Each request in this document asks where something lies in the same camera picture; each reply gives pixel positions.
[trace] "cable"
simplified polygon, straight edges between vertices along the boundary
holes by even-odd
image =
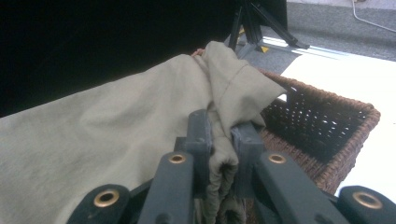
[[[356,15],[355,1],[354,1],[354,0],[352,0],[352,5],[353,5],[353,15],[355,16],[355,18],[356,18],[358,21],[364,21],[364,22],[367,22],[367,23],[372,24],[372,25],[374,25],[374,26],[377,26],[377,27],[379,27],[379,28],[386,29],[386,30],[388,30],[388,31],[391,31],[391,32],[396,33],[396,30],[392,30],[392,29],[389,29],[388,27],[385,27],[385,26],[382,26],[382,25],[378,25],[378,24],[376,24],[376,23],[373,23],[373,22],[370,22],[370,21],[366,21],[366,20],[363,20],[363,19],[359,18],[359,17]]]

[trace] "brown wicker basket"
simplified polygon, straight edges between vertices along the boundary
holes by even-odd
[[[262,111],[265,146],[291,155],[320,189],[334,194],[380,113],[370,104],[261,72],[288,91],[287,102],[275,100]],[[254,223],[249,215],[247,223]]]

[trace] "beige fabric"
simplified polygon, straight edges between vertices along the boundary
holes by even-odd
[[[145,73],[2,118],[0,221],[65,223],[98,186],[136,188],[154,176],[176,137],[186,135],[188,115],[202,108],[215,124],[208,194],[223,198],[237,164],[230,127],[262,122],[260,111],[282,91],[211,42],[203,57],[179,55]],[[222,164],[233,167],[225,177]]]

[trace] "black tripod leg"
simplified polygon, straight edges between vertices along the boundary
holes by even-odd
[[[271,26],[271,28],[292,47],[308,49],[309,45],[303,44],[298,41],[298,39],[292,36],[287,30],[285,30],[282,25],[271,16],[271,14],[266,11],[260,4],[250,3],[257,15]]]
[[[241,28],[243,16],[242,7],[240,7],[235,11],[235,15],[233,17],[233,29],[231,30],[230,42],[228,43],[228,47],[230,49],[235,50],[236,48],[236,42],[238,41],[239,29]]]

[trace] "woven texture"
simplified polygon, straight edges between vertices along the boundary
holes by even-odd
[[[262,111],[268,149],[288,153],[316,185],[334,194],[350,170],[380,113],[370,104],[262,71],[285,88],[287,100]],[[256,223],[247,201],[247,223]]]

